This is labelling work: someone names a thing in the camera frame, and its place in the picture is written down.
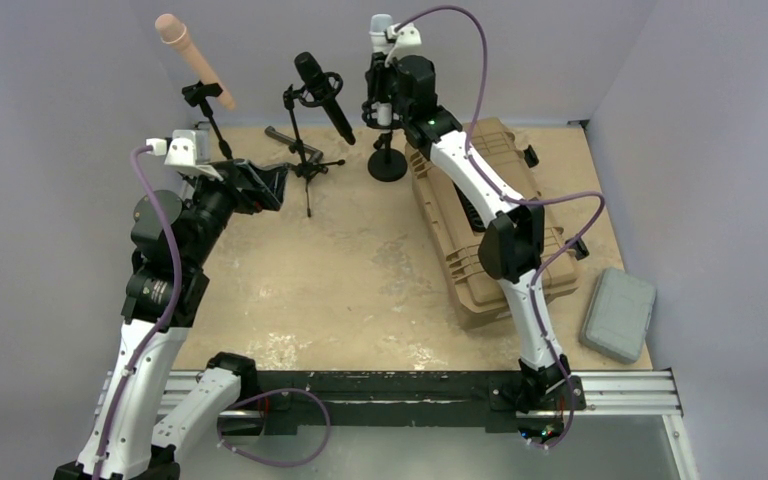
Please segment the white microphone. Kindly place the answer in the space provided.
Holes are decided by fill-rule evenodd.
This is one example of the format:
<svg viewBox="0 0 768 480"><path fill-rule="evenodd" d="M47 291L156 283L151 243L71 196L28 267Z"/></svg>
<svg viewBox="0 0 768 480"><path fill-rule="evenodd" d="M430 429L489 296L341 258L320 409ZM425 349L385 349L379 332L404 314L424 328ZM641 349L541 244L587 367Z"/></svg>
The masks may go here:
<svg viewBox="0 0 768 480"><path fill-rule="evenodd" d="M369 36L372 44L370 67L366 74L367 97L370 116L375 116L374 123L378 129L389 127L392 122L392 111L379 86L384 76L384 62L391 50L387 39L387 29L393 24L389 14L375 14L370 19Z"/></svg>

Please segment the black microphone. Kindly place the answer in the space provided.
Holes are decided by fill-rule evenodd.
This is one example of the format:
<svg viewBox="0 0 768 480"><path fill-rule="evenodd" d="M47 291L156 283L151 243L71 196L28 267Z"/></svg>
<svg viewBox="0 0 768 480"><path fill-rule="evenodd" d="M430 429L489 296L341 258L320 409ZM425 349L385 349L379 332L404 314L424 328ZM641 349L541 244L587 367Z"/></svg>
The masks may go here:
<svg viewBox="0 0 768 480"><path fill-rule="evenodd" d="M325 72L310 52L301 52L294 59L294 66L312 97L311 105L322 107L337 133L348 145L354 145L356 138L352 127L336 97L342 89L342 77L335 72Z"/></svg>

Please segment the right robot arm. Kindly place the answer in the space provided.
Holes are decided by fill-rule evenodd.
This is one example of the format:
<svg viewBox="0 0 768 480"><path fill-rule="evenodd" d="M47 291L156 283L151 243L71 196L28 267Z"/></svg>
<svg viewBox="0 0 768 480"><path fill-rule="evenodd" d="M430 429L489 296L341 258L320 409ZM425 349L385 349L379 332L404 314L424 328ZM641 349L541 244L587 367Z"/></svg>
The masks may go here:
<svg viewBox="0 0 768 480"><path fill-rule="evenodd" d="M375 53L365 75L365 119L383 104L407 142L445 173L476 210L485 228L477 247L484 272L498 282L519 338L520 381L515 408L528 413L561 405L573 392L567 357L554 333L542 282L545 209L527 200L487 164L456 117L438 102L434 64L419 55L387 60Z"/></svg>

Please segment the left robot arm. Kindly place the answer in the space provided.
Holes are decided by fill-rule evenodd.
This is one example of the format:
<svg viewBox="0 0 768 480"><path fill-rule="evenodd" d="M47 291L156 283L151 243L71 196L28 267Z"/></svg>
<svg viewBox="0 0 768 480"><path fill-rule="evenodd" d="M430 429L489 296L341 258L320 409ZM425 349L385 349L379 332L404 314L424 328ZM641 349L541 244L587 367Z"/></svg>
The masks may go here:
<svg viewBox="0 0 768 480"><path fill-rule="evenodd" d="M190 179L187 198L147 189L133 211L133 272L125 287L117 360L92 433L58 479L176 479L184 458L227 406L257 399L252 359L219 353L203 381L169 413L160 411L174 361L209 280L205 263L234 214L277 211L289 169L221 161Z"/></svg>

